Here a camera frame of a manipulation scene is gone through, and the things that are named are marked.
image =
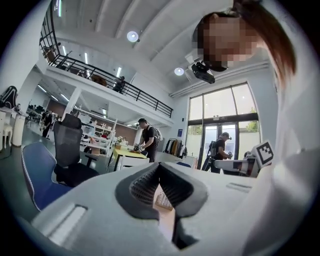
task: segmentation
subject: balcony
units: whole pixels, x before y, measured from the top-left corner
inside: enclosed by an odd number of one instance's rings
[[[59,45],[57,43],[54,22],[53,22],[53,3],[51,2],[48,11],[43,20],[41,38],[39,47],[43,57],[49,66],[55,67],[60,70],[80,76],[83,79],[93,81],[105,88],[114,90],[118,77],[95,67],[86,64],[83,61],[71,58],[68,54],[63,55],[60,53]],[[132,84],[124,81],[120,92],[122,95],[134,99],[137,102],[143,103],[147,108],[152,108],[157,112],[161,112],[167,117],[171,118],[173,109],[163,102],[159,101],[150,94],[140,90]]]

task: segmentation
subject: large window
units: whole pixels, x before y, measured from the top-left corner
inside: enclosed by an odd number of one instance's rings
[[[203,118],[202,106],[203,106],[202,96],[192,98],[190,100],[189,120],[197,120],[197,119]]]
[[[204,118],[225,117],[236,114],[235,101],[230,88],[205,94]]]

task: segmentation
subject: white wall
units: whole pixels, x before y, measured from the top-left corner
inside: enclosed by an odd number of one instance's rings
[[[43,92],[41,89],[39,89],[39,87],[37,86],[32,95],[30,105],[42,106],[46,110],[48,107],[49,101],[50,101],[49,96],[45,92]]]
[[[172,108],[173,98],[144,75],[136,73],[131,84]]]
[[[36,90],[38,83],[41,80],[40,73],[35,71],[35,68],[31,70],[26,79],[24,80],[16,98],[16,103],[20,104],[22,112],[26,112],[29,102],[31,101],[33,94]]]
[[[49,3],[49,0],[40,1],[21,22],[7,45],[0,61],[0,94],[9,86],[15,86],[19,91],[38,62],[40,33]]]

